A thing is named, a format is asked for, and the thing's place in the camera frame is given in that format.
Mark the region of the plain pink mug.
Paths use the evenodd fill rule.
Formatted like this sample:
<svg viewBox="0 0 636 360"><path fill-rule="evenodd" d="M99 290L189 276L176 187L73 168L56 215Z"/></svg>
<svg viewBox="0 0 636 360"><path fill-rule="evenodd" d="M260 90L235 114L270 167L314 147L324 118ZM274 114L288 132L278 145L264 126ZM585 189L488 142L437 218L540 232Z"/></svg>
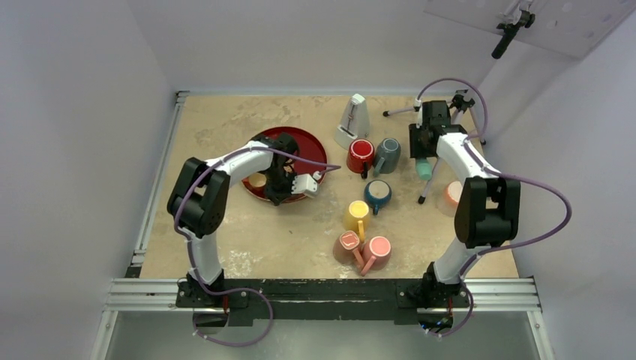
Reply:
<svg viewBox="0 0 636 360"><path fill-rule="evenodd" d="M384 236L376 236L364 243L358 251L358 269L361 276L384 269L392 255L391 242Z"/></svg>

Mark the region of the patterned pink mug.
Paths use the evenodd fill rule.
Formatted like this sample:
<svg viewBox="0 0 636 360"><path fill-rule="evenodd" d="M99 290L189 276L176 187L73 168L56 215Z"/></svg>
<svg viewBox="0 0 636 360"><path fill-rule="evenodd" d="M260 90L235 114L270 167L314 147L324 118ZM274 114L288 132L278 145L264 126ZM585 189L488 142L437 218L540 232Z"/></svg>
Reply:
<svg viewBox="0 0 636 360"><path fill-rule="evenodd" d="M363 242L352 230L343 232L335 241L333 256L342 265L355 266L361 270L365 261L362 257Z"/></svg>

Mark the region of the grey mug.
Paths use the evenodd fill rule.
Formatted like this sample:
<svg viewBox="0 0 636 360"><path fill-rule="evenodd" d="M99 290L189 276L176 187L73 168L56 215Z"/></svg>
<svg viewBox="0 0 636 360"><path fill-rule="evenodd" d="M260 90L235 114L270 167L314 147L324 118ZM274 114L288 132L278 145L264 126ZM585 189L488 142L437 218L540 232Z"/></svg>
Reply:
<svg viewBox="0 0 636 360"><path fill-rule="evenodd" d="M393 173L401 157L401 144L395 138L385 138L376 149L373 176Z"/></svg>

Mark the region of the red mug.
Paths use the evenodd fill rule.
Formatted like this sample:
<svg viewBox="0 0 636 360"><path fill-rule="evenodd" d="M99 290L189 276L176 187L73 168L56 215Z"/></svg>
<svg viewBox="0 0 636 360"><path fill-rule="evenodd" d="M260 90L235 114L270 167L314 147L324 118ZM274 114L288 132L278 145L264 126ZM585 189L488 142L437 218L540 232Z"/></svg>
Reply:
<svg viewBox="0 0 636 360"><path fill-rule="evenodd" d="M373 166L374 157L374 145L367 139L356 139L350 143L348 148L347 168L360 175L362 179L366 179Z"/></svg>

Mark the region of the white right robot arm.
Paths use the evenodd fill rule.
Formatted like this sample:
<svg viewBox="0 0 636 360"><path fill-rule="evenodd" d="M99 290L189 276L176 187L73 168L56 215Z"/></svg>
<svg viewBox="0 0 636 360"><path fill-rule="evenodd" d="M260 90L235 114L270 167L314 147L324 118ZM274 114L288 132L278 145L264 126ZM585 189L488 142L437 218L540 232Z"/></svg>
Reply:
<svg viewBox="0 0 636 360"><path fill-rule="evenodd" d="M483 252L516 237L521 183L491 168L443 100L421 104L416 123L409 125L409 150L411 158L446 162L462 186L454 240L411 294L424 306L439 305L461 291L464 275Z"/></svg>

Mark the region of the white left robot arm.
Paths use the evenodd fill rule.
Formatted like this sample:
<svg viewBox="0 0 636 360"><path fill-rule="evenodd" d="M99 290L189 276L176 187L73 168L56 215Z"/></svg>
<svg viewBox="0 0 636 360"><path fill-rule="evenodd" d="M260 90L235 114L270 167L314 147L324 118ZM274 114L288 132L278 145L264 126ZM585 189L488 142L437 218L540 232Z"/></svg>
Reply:
<svg viewBox="0 0 636 360"><path fill-rule="evenodd" d="M243 147L210 161L192 157L184 163L167 204L175 231L186 239L189 277L197 281L195 298L206 307L221 302L224 271L217 263L206 265L210 251L218 249L216 231L223 222L230 188L254 173L265 176L263 192L274 206L293 195L295 172L287 172L299 154L299 145L288 133L275 139L259 134Z"/></svg>

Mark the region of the red round tray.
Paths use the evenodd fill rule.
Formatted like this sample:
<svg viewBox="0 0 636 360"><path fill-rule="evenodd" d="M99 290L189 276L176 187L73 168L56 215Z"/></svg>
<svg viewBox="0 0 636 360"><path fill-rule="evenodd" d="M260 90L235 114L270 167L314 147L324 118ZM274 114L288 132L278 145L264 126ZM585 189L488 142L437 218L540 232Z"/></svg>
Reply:
<svg viewBox="0 0 636 360"><path fill-rule="evenodd" d="M296 154L296 156L324 164L328 162L326 150L324 149L322 143L314 135L306 130L298 127L281 126L270 127L260 132L260 134L261 133L264 133L267 137L271 137L274 139L276 139L281 133L287 133L291 135L298 143L299 153ZM321 172L325 169L326 168L324 166L317 166L305 162L297 162L296 160L290 167L287 168L288 171L294 170L298 175L305 173L314 173L316 171ZM251 193L254 197L260 200L268 201L263 193L264 188L262 190L252 190L251 188L249 188L248 178L244 178L242 180L242 184L246 191Z"/></svg>

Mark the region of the blue mug white inside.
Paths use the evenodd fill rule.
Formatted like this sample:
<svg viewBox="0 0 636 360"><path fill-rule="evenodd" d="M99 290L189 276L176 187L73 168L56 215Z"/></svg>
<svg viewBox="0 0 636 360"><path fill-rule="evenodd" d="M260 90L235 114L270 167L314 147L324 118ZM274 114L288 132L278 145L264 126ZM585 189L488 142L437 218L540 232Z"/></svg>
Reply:
<svg viewBox="0 0 636 360"><path fill-rule="evenodd" d="M363 197L373 215L378 215L380 209L391 200L392 188L383 180L373 180L365 186Z"/></svg>

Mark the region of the yellow mug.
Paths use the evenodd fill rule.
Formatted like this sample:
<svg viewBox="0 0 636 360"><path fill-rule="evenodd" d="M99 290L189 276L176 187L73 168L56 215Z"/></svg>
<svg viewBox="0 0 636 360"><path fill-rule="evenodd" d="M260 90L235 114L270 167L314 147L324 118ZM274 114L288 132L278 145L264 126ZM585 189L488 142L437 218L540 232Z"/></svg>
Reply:
<svg viewBox="0 0 636 360"><path fill-rule="evenodd" d="M355 232L362 243L366 240L366 229L370 223L371 210L362 200L352 201L344 212L343 226L345 230Z"/></svg>

